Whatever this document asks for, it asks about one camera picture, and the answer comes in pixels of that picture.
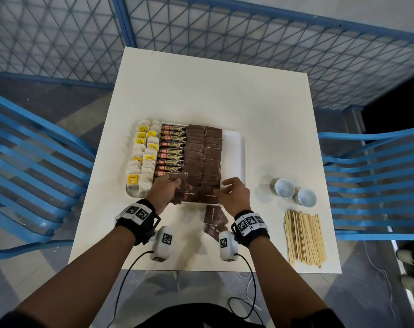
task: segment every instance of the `white table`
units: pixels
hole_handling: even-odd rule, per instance
[[[267,223],[271,241],[287,258],[285,210],[319,213],[328,259],[322,269],[301,263],[295,269],[341,272],[307,75],[133,48],[123,53],[69,262],[111,231],[114,217],[133,202],[125,192],[125,167],[134,126],[142,119],[241,132],[251,207]],[[270,183],[279,177],[313,189],[316,206],[306,209],[275,196]],[[200,204],[169,205],[158,227],[175,231],[170,259],[145,257],[133,268],[249,271],[243,260],[219,258],[218,242],[203,232],[204,212]],[[151,246],[134,247],[123,268]],[[239,253],[253,264],[246,248]]]

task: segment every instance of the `black wrist strap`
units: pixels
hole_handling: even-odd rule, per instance
[[[258,237],[269,239],[265,222],[259,214],[249,209],[243,210],[235,216],[235,222],[232,224],[231,229],[236,241],[247,248]]]
[[[155,213],[154,206],[146,199],[125,209],[116,222],[116,226],[124,226],[136,237],[134,246],[140,243],[146,244],[151,238],[155,227],[160,222],[160,217]]]

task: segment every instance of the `black cable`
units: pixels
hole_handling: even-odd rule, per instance
[[[120,285],[119,288],[119,292],[117,293],[117,298],[116,298],[116,305],[114,306],[114,315],[113,315],[113,319],[111,320],[111,322],[108,324],[107,328],[114,322],[114,319],[116,319],[116,311],[117,311],[117,303],[119,302],[119,297],[120,297],[120,292],[122,291],[122,287],[123,287],[123,283],[125,282],[125,280],[127,279],[128,273],[131,271],[131,268],[133,268],[133,265],[137,262],[137,260],[139,260],[141,257],[143,257],[145,254],[147,253],[154,253],[154,251],[146,251],[144,253],[142,253],[141,255],[139,255],[139,257],[134,260],[133,264],[128,268],[127,273],[125,274],[125,277],[122,280],[122,284]]]
[[[243,255],[241,255],[241,254],[239,254],[239,253],[235,253],[234,255],[238,255],[239,257],[241,257],[243,260],[245,260],[245,262],[246,262],[246,264],[248,265],[248,268],[249,268],[249,271],[251,272],[251,276],[253,277],[253,284],[254,284],[254,300],[253,300],[253,304],[252,304],[252,306],[251,306],[251,310],[249,311],[249,313],[248,313],[248,315],[246,316],[246,317],[240,317],[240,318],[242,318],[242,319],[248,319],[249,318],[249,316],[251,315],[251,313],[254,311],[256,314],[257,314],[257,316],[259,317],[259,320],[260,320],[260,322],[262,323],[262,325],[263,325],[263,321],[262,321],[262,319],[260,318],[260,315],[259,315],[259,313],[254,309],[254,306],[255,306],[255,304],[256,304],[256,280],[254,279],[254,273],[253,273],[253,270],[251,269],[251,266],[248,264],[248,261],[244,258],[244,256]],[[232,307],[230,306],[230,301],[232,300],[232,299],[237,299],[237,300],[241,300],[241,301],[243,301],[245,304],[248,304],[244,299],[242,299],[242,298],[238,298],[238,297],[230,297],[229,299],[228,299],[228,307],[230,308],[230,311],[234,314],[234,315],[236,315],[236,316],[238,316],[233,310],[232,310]]]

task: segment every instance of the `hand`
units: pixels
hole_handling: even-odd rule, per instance
[[[233,217],[245,209],[251,210],[249,205],[249,189],[247,189],[239,177],[229,178],[222,182],[223,185],[230,185],[225,189],[213,190],[215,196],[225,210]]]
[[[155,213],[160,215],[165,210],[168,203],[171,201],[175,189],[181,184],[181,180],[177,178],[175,181],[169,181],[169,174],[157,177],[146,195],[147,199],[155,208]],[[191,185],[187,185],[189,190],[192,190]]]

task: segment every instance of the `white bowl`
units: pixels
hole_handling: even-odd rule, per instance
[[[280,178],[275,182],[275,192],[281,197],[281,198],[291,198],[294,195],[295,187],[294,184],[287,180],[286,178]]]
[[[311,189],[302,188],[297,193],[297,199],[304,207],[313,207],[316,204],[316,194]]]

